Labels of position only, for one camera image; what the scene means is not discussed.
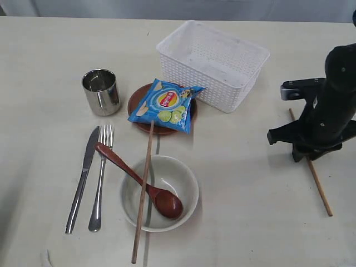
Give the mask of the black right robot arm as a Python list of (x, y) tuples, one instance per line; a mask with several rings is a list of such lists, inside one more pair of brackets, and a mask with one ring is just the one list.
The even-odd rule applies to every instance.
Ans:
[(304, 99), (300, 117), (284, 126), (270, 129), (269, 144), (292, 145), (295, 162), (316, 160), (338, 151), (355, 137), (355, 44), (334, 47), (325, 59), (324, 78), (285, 81), (281, 99)]

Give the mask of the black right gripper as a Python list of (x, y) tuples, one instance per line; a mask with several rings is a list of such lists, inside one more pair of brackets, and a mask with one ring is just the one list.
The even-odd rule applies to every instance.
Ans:
[(286, 142), (292, 144), (292, 157), (295, 162), (299, 162), (306, 157), (309, 160), (316, 160), (330, 152), (338, 151), (343, 143), (355, 137), (355, 121), (351, 120), (346, 125), (339, 137), (334, 141), (328, 141), (324, 144), (318, 144), (312, 141), (302, 132), (302, 126), (299, 120), (293, 121), (284, 126), (270, 129), (267, 138), (270, 145), (277, 142)]

